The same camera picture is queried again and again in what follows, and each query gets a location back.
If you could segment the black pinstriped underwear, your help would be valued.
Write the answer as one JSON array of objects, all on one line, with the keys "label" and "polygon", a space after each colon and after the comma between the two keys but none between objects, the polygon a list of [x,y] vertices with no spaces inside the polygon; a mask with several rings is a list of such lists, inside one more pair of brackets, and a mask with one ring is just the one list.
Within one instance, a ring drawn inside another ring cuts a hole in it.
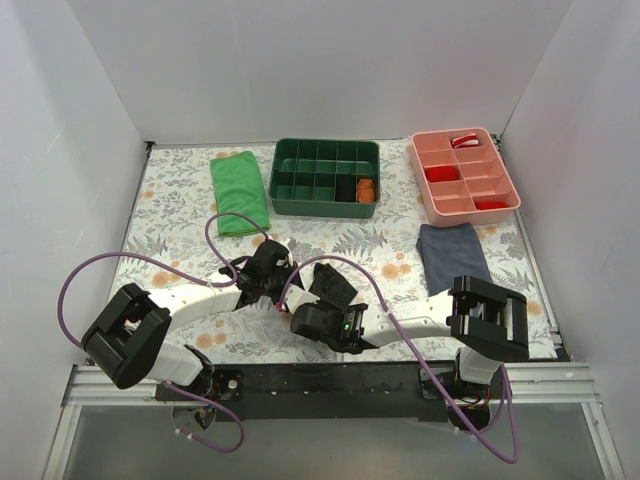
[{"label": "black pinstriped underwear", "polygon": [[314,266],[309,292],[337,309],[345,309],[358,295],[340,272],[330,264],[322,263]]}]

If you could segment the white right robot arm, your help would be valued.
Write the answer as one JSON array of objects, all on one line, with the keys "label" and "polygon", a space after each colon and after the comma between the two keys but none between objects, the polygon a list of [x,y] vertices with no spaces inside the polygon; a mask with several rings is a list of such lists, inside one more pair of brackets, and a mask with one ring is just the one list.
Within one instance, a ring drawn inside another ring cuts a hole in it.
[{"label": "white right robot arm", "polygon": [[293,315],[290,330],[338,353],[359,355],[406,337],[450,337],[462,343],[454,389],[475,397],[503,363],[529,359],[527,299],[490,282],[459,276],[450,289],[420,302],[384,310],[367,304],[339,308],[291,285],[279,306]]}]

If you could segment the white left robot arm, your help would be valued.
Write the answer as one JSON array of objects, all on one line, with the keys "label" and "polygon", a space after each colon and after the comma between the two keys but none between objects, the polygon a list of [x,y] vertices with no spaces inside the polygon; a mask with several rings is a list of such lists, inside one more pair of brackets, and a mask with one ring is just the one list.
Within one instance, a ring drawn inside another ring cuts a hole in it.
[{"label": "white left robot arm", "polygon": [[83,335],[81,346],[120,389],[153,379],[178,386],[190,399],[203,399],[213,388],[214,365],[190,345],[170,344],[166,335],[262,297],[278,302],[294,268],[289,249],[266,240],[253,256],[234,260],[202,285],[145,291],[127,284]]}]

